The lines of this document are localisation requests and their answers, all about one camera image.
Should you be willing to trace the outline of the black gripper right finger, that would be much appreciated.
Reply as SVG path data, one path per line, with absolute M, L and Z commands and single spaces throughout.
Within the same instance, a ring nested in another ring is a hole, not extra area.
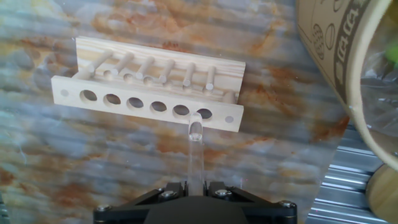
M 206 182 L 205 195 L 217 223 L 297 224 L 297 204 L 289 200 L 270 202 L 224 182 Z

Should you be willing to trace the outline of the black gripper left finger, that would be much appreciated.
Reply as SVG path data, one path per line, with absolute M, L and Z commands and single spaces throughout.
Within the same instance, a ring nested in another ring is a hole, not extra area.
M 119 206 L 98 205 L 93 210 L 94 224 L 144 223 L 156 205 L 187 196 L 186 182 L 169 182 Z

